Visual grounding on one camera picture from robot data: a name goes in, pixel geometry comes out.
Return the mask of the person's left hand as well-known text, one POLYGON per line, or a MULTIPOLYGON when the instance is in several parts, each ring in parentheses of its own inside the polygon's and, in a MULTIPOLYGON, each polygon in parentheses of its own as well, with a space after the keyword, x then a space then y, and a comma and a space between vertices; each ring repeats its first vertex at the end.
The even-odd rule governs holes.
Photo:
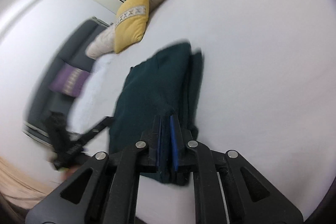
POLYGON ((68 169, 64 169, 62 171, 62 180, 65 181, 67 180, 69 177, 71 177, 78 169, 80 168, 80 165, 76 165, 73 167, 70 167, 68 169))

